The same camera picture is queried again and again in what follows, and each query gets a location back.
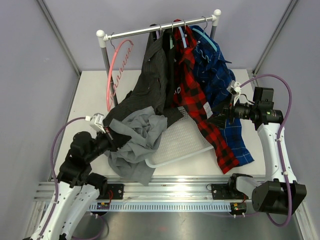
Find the white basket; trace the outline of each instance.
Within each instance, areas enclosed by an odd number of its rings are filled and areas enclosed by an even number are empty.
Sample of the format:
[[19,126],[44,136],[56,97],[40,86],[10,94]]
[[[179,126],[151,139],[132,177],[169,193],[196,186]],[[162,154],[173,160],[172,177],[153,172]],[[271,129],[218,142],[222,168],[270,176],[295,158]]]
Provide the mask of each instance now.
[[162,133],[158,150],[145,162],[150,168],[182,160],[214,147],[202,136],[196,122],[184,107],[179,107],[183,117]]

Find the flannel shirt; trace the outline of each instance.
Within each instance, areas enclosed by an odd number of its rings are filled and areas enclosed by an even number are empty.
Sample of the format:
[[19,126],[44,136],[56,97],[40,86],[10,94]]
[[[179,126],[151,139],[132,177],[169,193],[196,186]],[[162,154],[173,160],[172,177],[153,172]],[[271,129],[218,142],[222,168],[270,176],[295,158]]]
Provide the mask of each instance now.
[[[229,62],[224,59],[219,45],[206,33],[202,36],[204,31],[201,27],[194,25],[190,28],[197,41],[193,51],[195,64],[192,72],[210,106],[215,107],[229,95],[227,87],[232,80],[236,80],[236,77],[228,69],[226,63]],[[240,119],[235,119],[231,125],[227,120],[226,128],[220,131],[227,145],[239,160],[240,166],[254,161],[242,139]]]
[[214,147],[218,166],[225,174],[232,168],[237,167],[239,161],[227,146],[220,130],[206,121],[207,113],[204,105],[207,103],[207,99],[192,72],[195,65],[193,50],[197,42],[189,27],[186,27],[184,32],[187,35],[185,37],[187,48],[182,45],[179,29],[175,28],[173,31],[176,39],[174,80],[176,88],[179,89],[173,96],[173,107],[183,106],[189,116],[196,122],[200,133]]

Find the gray cloth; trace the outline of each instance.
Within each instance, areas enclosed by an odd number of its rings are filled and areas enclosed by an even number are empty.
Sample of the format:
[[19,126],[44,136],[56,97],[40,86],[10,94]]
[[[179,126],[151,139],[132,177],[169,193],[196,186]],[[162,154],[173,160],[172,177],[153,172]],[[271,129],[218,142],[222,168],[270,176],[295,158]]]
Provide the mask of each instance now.
[[122,122],[113,119],[109,127],[131,139],[118,151],[107,151],[110,167],[121,177],[148,185],[155,169],[147,166],[159,148],[162,132],[167,129],[167,118],[156,115],[152,106],[135,111]]
[[129,114],[149,106],[157,115],[168,118],[167,127],[183,117],[177,108],[165,108],[168,76],[174,73],[173,68],[168,68],[168,49],[163,49],[163,41],[169,41],[168,34],[162,33],[157,40],[154,40],[152,32],[149,34],[138,81],[130,96],[111,109],[103,120],[104,126],[109,126],[113,119],[122,121]]

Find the white wall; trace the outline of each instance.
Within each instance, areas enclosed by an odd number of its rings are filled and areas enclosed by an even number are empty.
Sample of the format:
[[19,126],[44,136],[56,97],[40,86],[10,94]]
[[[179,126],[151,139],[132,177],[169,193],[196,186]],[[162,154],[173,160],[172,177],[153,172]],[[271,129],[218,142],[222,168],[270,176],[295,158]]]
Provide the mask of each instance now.
[[[291,87],[285,142],[292,169],[306,185],[306,202],[316,227],[320,226],[319,9],[319,0],[299,1],[259,72],[277,74]],[[288,94],[281,83],[273,79],[258,83],[275,88],[275,106],[287,109]]]
[[[253,68],[290,0],[46,0],[81,70],[103,70],[96,31],[108,35],[166,24],[175,19],[222,15],[216,41],[232,68]],[[141,69],[148,34],[132,36],[135,44],[126,69]],[[121,39],[112,43],[117,46]],[[109,57],[114,50],[108,43]],[[122,62],[123,54],[118,57]]]
[[21,240],[77,77],[35,0],[2,0],[0,31],[0,239]]

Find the white rack pole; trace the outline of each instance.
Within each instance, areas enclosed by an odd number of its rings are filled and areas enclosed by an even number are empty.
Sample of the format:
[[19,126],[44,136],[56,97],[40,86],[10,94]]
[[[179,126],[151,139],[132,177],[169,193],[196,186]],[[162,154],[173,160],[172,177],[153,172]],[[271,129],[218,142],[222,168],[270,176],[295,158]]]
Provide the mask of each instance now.
[[[201,18],[196,18],[196,19],[191,19],[191,20],[186,20],[186,21],[184,21],[184,20],[183,21],[176,21],[176,22],[171,22],[171,23],[162,24],[162,25],[149,26],[146,28],[136,29],[136,30],[127,31],[127,32],[114,33],[111,35],[105,34],[105,32],[103,30],[98,30],[96,32],[96,36],[98,37],[99,46],[101,48],[106,74],[108,75],[109,71],[110,71],[110,63],[109,63],[109,58],[108,58],[106,41],[111,40],[111,39],[119,39],[119,38],[129,37],[129,36],[133,36],[133,35],[150,33],[150,32],[154,32],[154,31],[161,31],[164,29],[182,27],[182,26],[193,25],[193,24],[200,24],[200,23],[210,22],[210,21],[212,22],[210,37],[213,39],[215,32],[216,32],[216,28],[218,25],[218,20],[219,20],[220,15],[221,15],[221,11],[219,9],[216,9],[216,10],[214,10],[213,15],[211,15],[209,17],[201,17]],[[111,93],[114,94],[114,81],[112,78],[111,78]],[[115,106],[118,105],[117,96],[115,94],[113,97],[113,102],[114,102]]]

